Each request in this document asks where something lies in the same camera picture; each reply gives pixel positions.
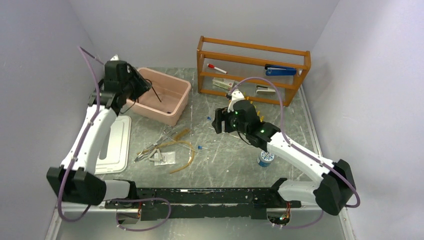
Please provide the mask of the black metal ring stand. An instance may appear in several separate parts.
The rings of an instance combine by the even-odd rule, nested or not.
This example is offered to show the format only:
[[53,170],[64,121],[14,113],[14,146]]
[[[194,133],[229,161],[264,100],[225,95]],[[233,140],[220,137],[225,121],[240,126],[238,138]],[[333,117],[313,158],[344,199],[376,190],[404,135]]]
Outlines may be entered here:
[[136,104],[154,111],[170,114],[173,111],[172,101],[172,96],[169,95],[166,89],[153,85],[152,89],[136,100]]

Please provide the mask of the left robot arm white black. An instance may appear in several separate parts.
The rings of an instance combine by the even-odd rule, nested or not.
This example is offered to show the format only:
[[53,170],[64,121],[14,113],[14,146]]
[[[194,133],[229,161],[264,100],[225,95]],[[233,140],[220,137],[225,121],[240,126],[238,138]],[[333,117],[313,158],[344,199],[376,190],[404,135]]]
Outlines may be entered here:
[[58,200],[97,206],[118,199],[126,208],[139,200],[136,185],[129,180],[102,180],[95,176],[96,163],[111,126],[127,100],[135,101],[152,85],[129,63],[110,60],[104,65],[102,88],[88,100],[85,120],[75,143],[58,167],[46,178]]

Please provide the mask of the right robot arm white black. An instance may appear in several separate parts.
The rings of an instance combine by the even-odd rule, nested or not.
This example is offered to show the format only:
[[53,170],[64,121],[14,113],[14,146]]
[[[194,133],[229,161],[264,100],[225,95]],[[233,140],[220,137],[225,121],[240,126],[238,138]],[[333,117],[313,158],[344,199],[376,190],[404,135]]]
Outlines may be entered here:
[[317,204],[325,213],[336,216],[349,207],[348,201],[357,194],[348,162],[332,161],[298,144],[279,127],[261,121],[248,100],[237,100],[215,109],[211,125],[217,134],[243,135],[251,146],[289,162],[309,177],[309,181],[276,181],[269,197],[275,207],[293,201],[306,202]]

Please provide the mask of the glass stirring rod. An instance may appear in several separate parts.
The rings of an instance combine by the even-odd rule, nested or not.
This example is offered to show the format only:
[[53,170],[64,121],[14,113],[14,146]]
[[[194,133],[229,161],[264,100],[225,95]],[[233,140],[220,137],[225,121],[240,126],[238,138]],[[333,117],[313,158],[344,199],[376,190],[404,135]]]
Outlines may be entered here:
[[[215,129],[213,127],[208,126],[208,128],[211,129],[214,133],[216,133],[216,131],[215,131]],[[234,135],[234,134],[231,134],[231,133],[222,132],[221,134],[223,134],[225,136],[231,136],[231,137],[234,137],[236,139],[241,139],[238,135]]]

